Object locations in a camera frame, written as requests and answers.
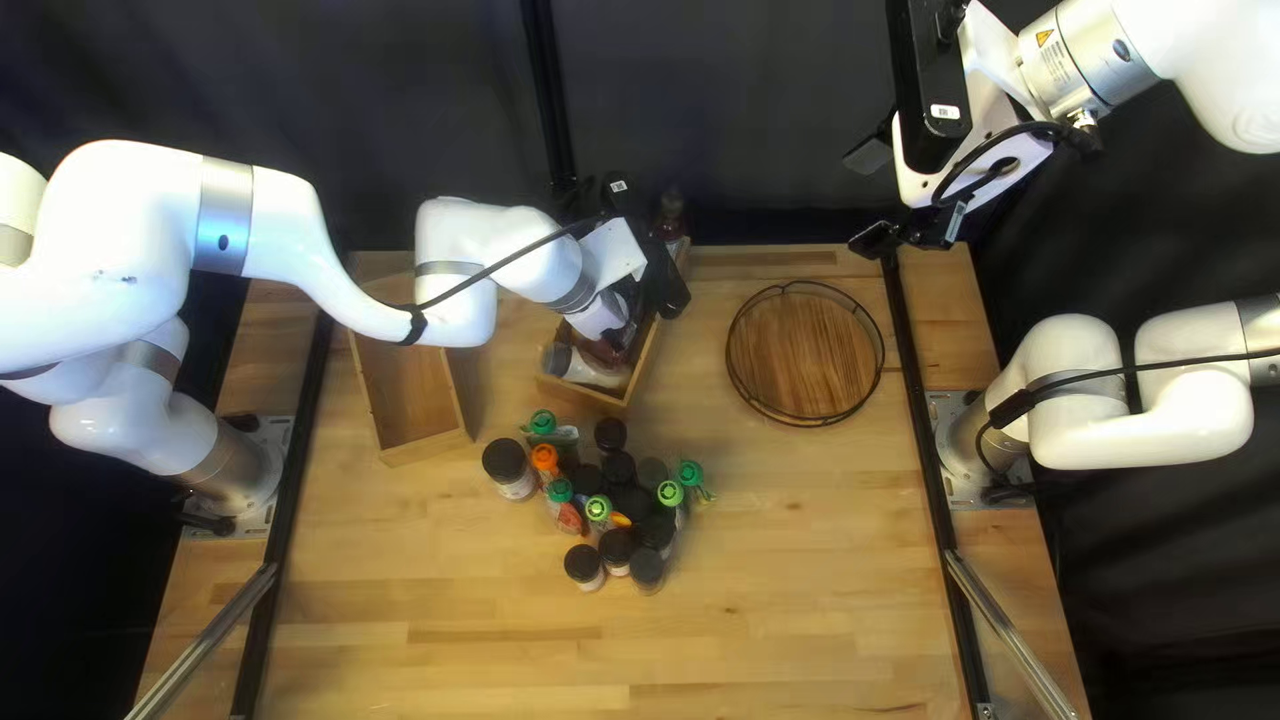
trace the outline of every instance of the wooden tabletop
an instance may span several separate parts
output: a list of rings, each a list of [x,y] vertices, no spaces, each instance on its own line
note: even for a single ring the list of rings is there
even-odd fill
[[[408,266],[399,255],[375,260]],[[925,384],[986,386],[965,249],[902,260]],[[480,469],[484,443],[538,407],[594,424],[532,382],[558,316],[503,296],[475,351],[476,445],[397,469],[375,457],[334,333],[262,717],[968,717],[879,265],[831,245],[695,247],[685,274],[694,300],[663,328],[628,448],[699,460],[719,500],[652,597],[625,579],[579,592],[561,568],[573,541]],[[724,372],[733,313],[794,278],[844,290],[884,333],[879,386],[829,428],[762,418]],[[1034,510],[955,515],[961,551],[1087,712]],[[261,541],[182,543],[142,689],[260,559]],[[225,717],[228,680],[233,660],[202,670],[178,715]]]

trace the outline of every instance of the black metal rail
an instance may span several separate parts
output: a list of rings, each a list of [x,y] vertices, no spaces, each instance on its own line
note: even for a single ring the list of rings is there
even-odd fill
[[[929,519],[933,523],[933,539],[938,546],[940,571],[946,588],[947,607],[951,610],[951,628],[955,632],[956,651],[960,655],[960,674],[965,692],[969,694],[969,708],[974,720],[978,717],[977,705],[989,702],[987,679],[982,670],[982,653],[978,650],[978,634],[973,625],[973,614],[964,591],[956,585],[945,570],[943,552],[956,550],[956,532],[951,525],[951,505],[942,487],[942,474],[938,470],[938,456],[933,446],[933,424],[929,421],[929,398],[924,392],[924,378],[920,375],[920,360],[915,354],[915,336],[911,334],[911,315],[906,307],[906,292],[902,290],[902,275],[899,272],[897,254],[881,260],[884,274],[884,292],[888,296],[890,314],[893,315],[893,336],[897,338],[897,355],[902,364],[902,382],[906,384],[906,398],[911,407],[911,429],[915,430],[915,448],[920,457],[920,470],[924,473],[924,495],[929,503]]]

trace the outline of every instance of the black cap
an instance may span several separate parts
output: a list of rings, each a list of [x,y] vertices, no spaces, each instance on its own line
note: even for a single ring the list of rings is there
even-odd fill
[[[573,483],[573,495],[591,497],[604,491],[604,475],[600,469],[590,462],[582,462],[570,473],[570,482]]]
[[[600,553],[589,544],[575,544],[564,553],[564,574],[575,583],[589,583],[600,574]]]
[[[512,483],[525,474],[529,465],[529,456],[525,455],[525,446],[509,437],[498,438],[484,448],[480,457],[484,471],[499,483]]]
[[[604,484],[609,486],[609,492],[622,486],[635,484],[636,461],[630,452],[620,450],[605,455],[604,460],[600,460],[600,465],[604,466]]]
[[[636,484],[649,491],[650,495],[658,492],[662,480],[671,479],[671,470],[667,464],[657,457],[645,457],[636,462]]]
[[[595,424],[595,447],[600,452],[622,450],[627,443],[627,427],[617,418],[605,418]]]
[[[600,559],[605,562],[622,564],[631,559],[636,550],[635,537],[631,530],[613,528],[600,536]]]
[[[631,579],[643,588],[655,588],[662,583],[666,565],[657,550],[641,547],[631,555]]]
[[[632,523],[639,523],[653,512],[657,503],[654,496],[640,489],[637,486],[622,486],[609,493],[613,509],[622,512]]]
[[[671,544],[676,537],[676,514],[669,510],[659,510],[636,524],[636,538],[640,544],[653,550],[662,550]]]

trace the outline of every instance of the round wooden tray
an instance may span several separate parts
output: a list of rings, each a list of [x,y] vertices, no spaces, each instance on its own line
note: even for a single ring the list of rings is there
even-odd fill
[[[753,295],[728,329],[724,364],[742,400],[800,428],[849,418],[879,383],[884,340],[856,300],[813,281]]]

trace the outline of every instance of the wooden box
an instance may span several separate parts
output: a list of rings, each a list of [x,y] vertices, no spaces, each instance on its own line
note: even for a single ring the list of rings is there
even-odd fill
[[[676,252],[676,266],[681,273],[685,272],[685,260],[689,258],[690,243],[685,238],[680,246],[678,252]],[[538,389],[552,398],[561,400],[564,402],[582,405],[586,404],[593,406],[605,415],[612,415],[616,418],[625,416],[627,407],[631,405],[631,400],[636,395],[636,388],[644,380],[645,374],[649,373],[653,365],[654,350],[658,345],[658,332],[662,329],[663,323],[667,323],[659,315],[654,314],[650,319],[645,320],[644,325],[640,327],[637,332],[637,345],[632,347],[632,370],[631,380],[623,392],[618,395],[612,395],[607,391],[595,389],[586,386],[580,386],[577,383],[571,383],[563,378],[539,372],[535,375],[535,382],[538,383]],[[552,341],[568,338],[573,332],[572,327],[566,320],[561,320],[559,327],[556,329],[556,336]]]
[[[413,275],[408,252],[360,252],[351,274],[371,297],[408,302]],[[347,331],[360,391],[378,439],[378,457],[397,468],[472,442],[462,411],[451,352],[367,338]]]

